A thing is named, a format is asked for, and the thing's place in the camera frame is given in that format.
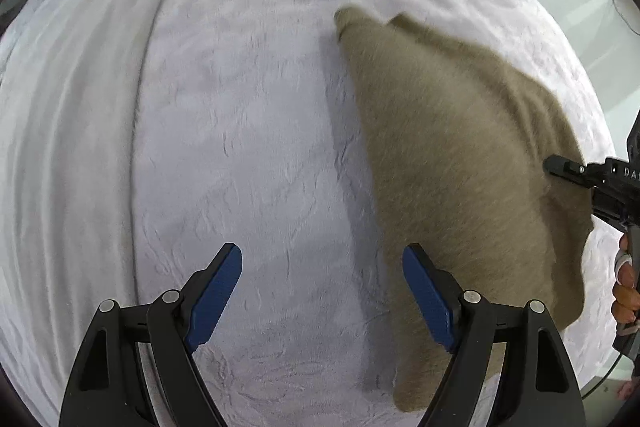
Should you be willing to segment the right hand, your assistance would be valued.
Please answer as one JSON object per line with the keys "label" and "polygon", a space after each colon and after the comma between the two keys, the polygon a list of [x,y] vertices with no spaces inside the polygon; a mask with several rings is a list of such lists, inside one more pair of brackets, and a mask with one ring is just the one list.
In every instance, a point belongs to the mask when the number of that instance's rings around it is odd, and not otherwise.
{"label": "right hand", "polygon": [[628,254],[628,236],[624,234],[618,243],[615,257],[615,284],[613,286],[614,303],[612,314],[618,324],[631,324],[636,321],[640,307],[640,296],[636,289],[637,273],[630,254]]}

